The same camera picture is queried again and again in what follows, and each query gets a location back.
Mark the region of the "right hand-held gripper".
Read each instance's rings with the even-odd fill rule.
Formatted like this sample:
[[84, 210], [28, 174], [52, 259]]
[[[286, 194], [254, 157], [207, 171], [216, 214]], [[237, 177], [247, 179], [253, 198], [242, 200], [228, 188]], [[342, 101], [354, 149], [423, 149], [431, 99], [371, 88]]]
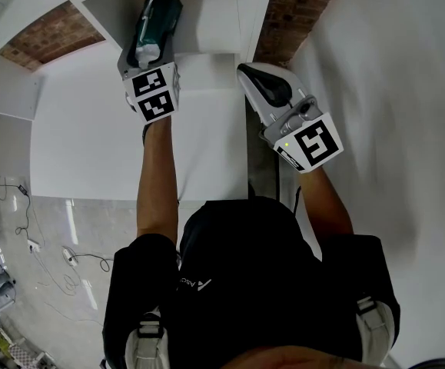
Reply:
[[260, 137], [299, 173], [319, 168], [344, 150], [332, 117], [292, 71], [241, 63], [237, 79], [260, 118]]

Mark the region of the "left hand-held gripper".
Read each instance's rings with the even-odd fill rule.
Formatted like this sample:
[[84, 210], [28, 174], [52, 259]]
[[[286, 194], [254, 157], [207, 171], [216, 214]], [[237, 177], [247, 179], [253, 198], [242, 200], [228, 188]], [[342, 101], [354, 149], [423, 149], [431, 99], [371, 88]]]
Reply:
[[131, 64], [130, 51], [125, 48], [121, 52], [117, 67], [132, 110], [145, 124], [174, 114], [178, 111], [180, 75], [174, 62], [172, 36], [167, 36], [161, 57], [146, 69]]

